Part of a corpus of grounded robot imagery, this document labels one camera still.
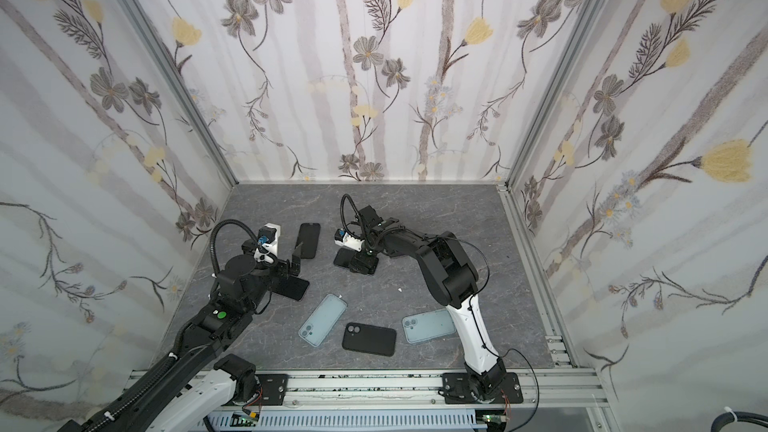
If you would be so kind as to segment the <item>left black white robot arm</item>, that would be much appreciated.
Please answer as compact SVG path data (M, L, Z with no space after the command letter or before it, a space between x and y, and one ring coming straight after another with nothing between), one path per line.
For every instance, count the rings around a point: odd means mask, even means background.
M225 265L212 252L208 302L177 333L170 350L131 387L82 423L64 431L187 431L221 405L250 404L263 395L252 362L229 353L279 286L300 273L303 247L289 259L274 240L248 239Z

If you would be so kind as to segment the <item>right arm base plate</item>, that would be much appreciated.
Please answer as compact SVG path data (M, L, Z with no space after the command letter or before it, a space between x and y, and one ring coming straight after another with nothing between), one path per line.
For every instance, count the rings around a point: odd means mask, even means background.
M441 375L438 394L446 404L521 404L522 388L515 373L508 373L500 387L485 399L477 399L471 393L469 375L466 372L446 372Z

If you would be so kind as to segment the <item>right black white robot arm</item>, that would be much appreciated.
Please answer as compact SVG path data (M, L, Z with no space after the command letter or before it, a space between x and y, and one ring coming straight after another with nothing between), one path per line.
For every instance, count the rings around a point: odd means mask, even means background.
M434 300L445 307L460 338L468 395L489 401L507 376L501 353L493 346L479 304L479 272L464 247L468 244L451 232L429 234L406 227L395 218L384 219L370 206L355 213L354 233L343 224L334 233L336 245L351 250L347 268L372 275L379 257L414 259Z

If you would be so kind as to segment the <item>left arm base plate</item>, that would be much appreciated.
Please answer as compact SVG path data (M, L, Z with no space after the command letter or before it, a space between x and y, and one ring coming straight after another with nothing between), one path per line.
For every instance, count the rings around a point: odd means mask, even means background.
M255 374L248 382L244 406L282 406L288 386L288 374Z

